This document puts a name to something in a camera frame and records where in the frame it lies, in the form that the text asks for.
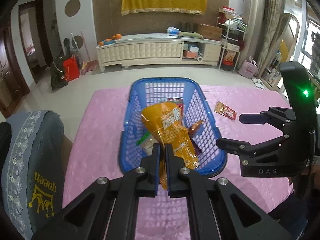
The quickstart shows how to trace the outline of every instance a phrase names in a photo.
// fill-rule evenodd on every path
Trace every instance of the curtain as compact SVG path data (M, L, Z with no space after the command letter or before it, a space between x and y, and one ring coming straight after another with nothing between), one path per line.
M280 47L280 43L282 41L282 34L284 33L284 30L289 26L289 22L291 19L294 19L297 23L297 31L295 36L293 37L293 44L291 46L291 48L289 48L289 56L292 56L294 48L295 48L295 44L297 42L297 38L298 38L298 34L299 34L299 29L300 29L300 25L299 25L299 21L298 19L290 14L290 13L283 13L281 14L280 18L279 18L279 22L275 31L275 34L273 35L272 41L269 45L269 49L268 49L268 53L266 55L266 57L264 58L264 61L260 64L260 68L259 68L259 73L258 73L258 77L260 77L263 73L263 71L268 68L277 52L277 50Z
M258 76L262 75L263 69L261 68L266 56L268 54L271 41L276 32L276 28L279 22L281 14L281 3L282 0L266 0L265 7L265 19L266 19L266 28L263 37L263 46L261 53L258 58Z

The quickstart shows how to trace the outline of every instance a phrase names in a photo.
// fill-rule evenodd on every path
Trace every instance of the pink bag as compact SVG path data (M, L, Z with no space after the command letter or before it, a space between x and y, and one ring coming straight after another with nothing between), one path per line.
M246 77L246 78L252 78L253 75L258 70L257 64L255 63L252 58L249 58L249 61L245 60L239 69L239 74Z

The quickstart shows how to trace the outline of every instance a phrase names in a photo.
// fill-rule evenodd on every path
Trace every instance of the tiled floor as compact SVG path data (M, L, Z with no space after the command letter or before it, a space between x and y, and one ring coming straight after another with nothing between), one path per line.
M96 90L130 86L137 79L144 77L187 77L200 85L256 88L250 79L212 67L150 65L129 67L128 70L121 70L119 66L109 67L104 73L100 73L99 68L96 68L52 93L50 71L46 71L44 78L26 96L17 111L52 110L60 114L65 126L65 135L73 141L86 106Z

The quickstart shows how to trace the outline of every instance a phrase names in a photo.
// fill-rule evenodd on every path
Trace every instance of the crown logo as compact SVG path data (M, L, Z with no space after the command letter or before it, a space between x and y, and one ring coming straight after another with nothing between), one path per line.
M48 218L49 217L48 209L50 207L51 211L52 211L52 216L54 216L52 194L45 193L37 186L37 184L35 184L35 188L33 190L33 195L32 195L32 200L31 200L31 202L29 202L29 207L32 207L32 203L34 202L35 199L38 200L38 208L37 208L38 214L40 213L40 208L41 208L41 210L44 210L44 208L45 208L46 212L47 212L45 216L46 216L46 218Z

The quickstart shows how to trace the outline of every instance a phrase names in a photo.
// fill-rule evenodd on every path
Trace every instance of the hand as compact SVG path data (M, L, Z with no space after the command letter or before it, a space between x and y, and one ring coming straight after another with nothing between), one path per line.
M309 167L306 167L303 173L301 175L308 175L309 173ZM320 165L312 165L311 166L311 174L315 173L315 188L320 189ZM292 177L288 177L289 185L292 184Z

